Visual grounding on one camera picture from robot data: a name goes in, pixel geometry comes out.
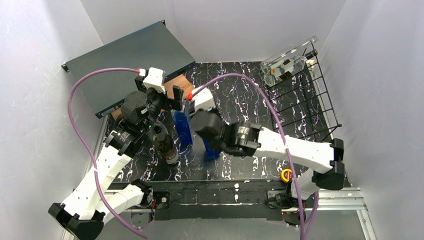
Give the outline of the blue square bottle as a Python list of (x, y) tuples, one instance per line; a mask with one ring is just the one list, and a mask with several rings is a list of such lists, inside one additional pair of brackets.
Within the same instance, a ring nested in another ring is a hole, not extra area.
[[(184, 103), (184, 110), (183, 110), (186, 118), (187, 118), (187, 122), (188, 122), (188, 127), (190, 129), (190, 134), (192, 139), (194, 138), (194, 131), (192, 130), (192, 127), (190, 126), (192, 117), (190, 116), (190, 103), (186, 100)], [(201, 138), (201, 140), (203, 141), (203, 145), (205, 148), (205, 156), (206, 158), (210, 161), (210, 160), (214, 160), (217, 159), (220, 155), (220, 152), (216, 152), (213, 151), (211, 148), (211, 145), (209, 144), (209, 142), (203, 138)]]
[(191, 145), (193, 139), (187, 115), (183, 111), (177, 110), (172, 110), (171, 115), (180, 142), (185, 145)]

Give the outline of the black wire wine rack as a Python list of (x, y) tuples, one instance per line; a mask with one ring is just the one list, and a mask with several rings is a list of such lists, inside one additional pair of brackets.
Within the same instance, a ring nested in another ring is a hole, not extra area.
[(323, 103), (329, 99), (327, 90), (319, 90), (317, 86), (325, 81), (321, 73), (314, 72), (320, 69), (317, 55), (316, 50), (311, 50), (296, 57), (291, 72), (278, 76), (267, 87), (268, 99), (278, 118), (271, 120), (271, 128), (277, 131), (281, 125), (284, 133), (291, 137), (329, 143), (332, 133), (342, 125), (327, 119), (328, 114), (335, 111)]

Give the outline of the clear round glass bottle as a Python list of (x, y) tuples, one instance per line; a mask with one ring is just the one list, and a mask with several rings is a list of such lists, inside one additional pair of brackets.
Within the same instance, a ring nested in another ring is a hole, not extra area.
[(266, 77), (281, 79), (291, 77), (300, 72), (306, 61), (318, 55), (315, 49), (307, 52), (308, 47), (312, 46), (317, 40), (314, 35), (299, 46), (267, 58), (260, 63), (262, 72)]

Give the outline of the clear square labelled bottle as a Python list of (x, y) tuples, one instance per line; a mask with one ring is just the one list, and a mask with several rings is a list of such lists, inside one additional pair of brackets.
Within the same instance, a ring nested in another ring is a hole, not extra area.
[(294, 74), (302, 71), (308, 60), (318, 55), (317, 50), (311, 50), (301, 55), (297, 49), (292, 49), (278, 57), (270, 57), (260, 63), (264, 74), (264, 82), (268, 87), (291, 78)]

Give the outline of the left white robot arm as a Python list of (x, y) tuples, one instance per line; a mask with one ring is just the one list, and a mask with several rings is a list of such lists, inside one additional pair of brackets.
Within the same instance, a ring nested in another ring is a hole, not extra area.
[(178, 152), (167, 128), (158, 120), (166, 109), (182, 108), (182, 98), (171, 99), (164, 86), (165, 74), (156, 68), (139, 73), (135, 79), (138, 89), (129, 93), (120, 107), (116, 126), (105, 139), (93, 165), (76, 189), (62, 202), (53, 203), (48, 213), (78, 240), (94, 240), (111, 219), (125, 210), (154, 206), (153, 189), (136, 179), (123, 190), (105, 196), (117, 174), (131, 161), (148, 139), (165, 153), (166, 163), (173, 165)]

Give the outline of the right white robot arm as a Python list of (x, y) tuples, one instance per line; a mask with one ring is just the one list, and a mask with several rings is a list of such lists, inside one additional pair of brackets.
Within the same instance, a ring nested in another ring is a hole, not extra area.
[(313, 142), (272, 131), (259, 124), (227, 124), (219, 114), (199, 111), (190, 120), (190, 128), (205, 140), (214, 152), (235, 157), (287, 157), (294, 164), (306, 166), (297, 181), (292, 180), (290, 196), (306, 200), (318, 190), (338, 191), (344, 187), (344, 141)]

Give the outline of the dark green wine bottle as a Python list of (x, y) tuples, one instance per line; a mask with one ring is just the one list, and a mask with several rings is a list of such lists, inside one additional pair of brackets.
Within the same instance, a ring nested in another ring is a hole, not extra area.
[(169, 166), (175, 165), (179, 160), (179, 153), (166, 126), (159, 120), (156, 120), (148, 134), (154, 148), (158, 151), (161, 158)]

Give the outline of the brown wooden board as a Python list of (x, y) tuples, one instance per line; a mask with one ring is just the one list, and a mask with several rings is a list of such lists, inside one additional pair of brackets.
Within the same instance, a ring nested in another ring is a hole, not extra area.
[(195, 87), (192, 85), (191, 82), (183, 75), (179, 75), (170, 81), (163, 84), (165, 87), (165, 90), (167, 91), (167, 97), (174, 99), (174, 93), (173, 93), (173, 86), (180, 87), (181, 90), (183, 90), (182, 99), (185, 101), (189, 94), (192, 92), (192, 90), (195, 89)]

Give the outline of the grey metal electronics box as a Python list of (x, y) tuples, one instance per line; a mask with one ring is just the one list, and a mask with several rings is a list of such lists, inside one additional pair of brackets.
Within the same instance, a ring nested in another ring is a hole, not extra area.
[[(157, 68), (165, 72), (165, 82), (195, 66), (194, 57), (169, 31), (164, 21), (158, 21), (104, 46), (67, 61), (61, 67), (75, 80), (107, 68)], [(101, 119), (136, 91), (135, 73), (113, 71), (97, 74), (85, 80), (78, 89), (94, 115)]]

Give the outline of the yellow tape measure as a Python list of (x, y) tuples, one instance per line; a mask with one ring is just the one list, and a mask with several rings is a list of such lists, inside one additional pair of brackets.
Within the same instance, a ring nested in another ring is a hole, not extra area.
[(293, 178), (293, 172), (291, 169), (289, 168), (285, 168), (281, 171), (280, 173), (280, 179), (284, 182), (284, 183), (289, 183)]

